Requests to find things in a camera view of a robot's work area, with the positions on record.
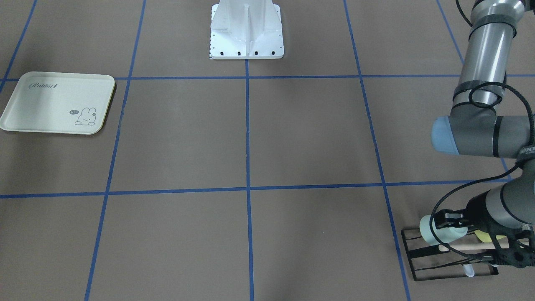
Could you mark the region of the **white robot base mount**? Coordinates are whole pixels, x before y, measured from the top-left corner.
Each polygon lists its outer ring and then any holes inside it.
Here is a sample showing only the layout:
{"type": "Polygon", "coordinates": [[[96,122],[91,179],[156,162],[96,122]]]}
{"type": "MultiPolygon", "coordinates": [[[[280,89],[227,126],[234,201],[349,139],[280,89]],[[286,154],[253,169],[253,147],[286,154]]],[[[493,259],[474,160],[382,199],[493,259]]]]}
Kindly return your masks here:
{"type": "Polygon", "coordinates": [[[271,0],[220,0],[211,8],[210,29],[210,59],[284,57],[281,9],[271,0]]]}

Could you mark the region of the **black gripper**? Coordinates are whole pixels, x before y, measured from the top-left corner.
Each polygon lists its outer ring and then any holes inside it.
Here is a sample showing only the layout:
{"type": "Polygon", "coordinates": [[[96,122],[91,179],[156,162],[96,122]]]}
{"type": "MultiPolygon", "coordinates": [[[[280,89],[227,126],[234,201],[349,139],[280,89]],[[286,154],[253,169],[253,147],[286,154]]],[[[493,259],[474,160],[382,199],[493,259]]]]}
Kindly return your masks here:
{"type": "Polygon", "coordinates": [[[470,203],[464,213],[437,212],[433,215],[433,225],[436,228],[472,226],[491,235],[493,248],[477,247],[483,252],[466,255],[466,258],[488,265],[534,266],[534,231],[531,225],[506,227],[491,217],[484,203],[470,203]],[[506,238],[496,241],[494,237],[497,235],[505,235],[506,238]]]}

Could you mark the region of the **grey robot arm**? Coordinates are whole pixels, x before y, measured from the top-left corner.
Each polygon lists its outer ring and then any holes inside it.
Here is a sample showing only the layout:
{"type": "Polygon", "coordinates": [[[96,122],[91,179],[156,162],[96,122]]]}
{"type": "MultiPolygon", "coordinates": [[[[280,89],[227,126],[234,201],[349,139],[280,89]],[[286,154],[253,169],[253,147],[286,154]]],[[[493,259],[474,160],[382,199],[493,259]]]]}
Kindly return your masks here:
{"type": "Polygon", "coordinates": [[[428,228],[439,245],[460,256],[490,265],[534,265],[534,112],[527,99],[507,84],[507,61],[517,25],[533,0],[478,0],[471,16],[469,45],[451,112],[437,118],[434,148],[455,156],[512,158],[501,175],[461,185],[434,206],[428,228]],[[439,210],[452,194],[475,184],[521,175],[469,200],[461,210],[439,210]],[[490,236],[493,248],[467,254],[451,246],[437,230],[467,227],[490,236]]]}

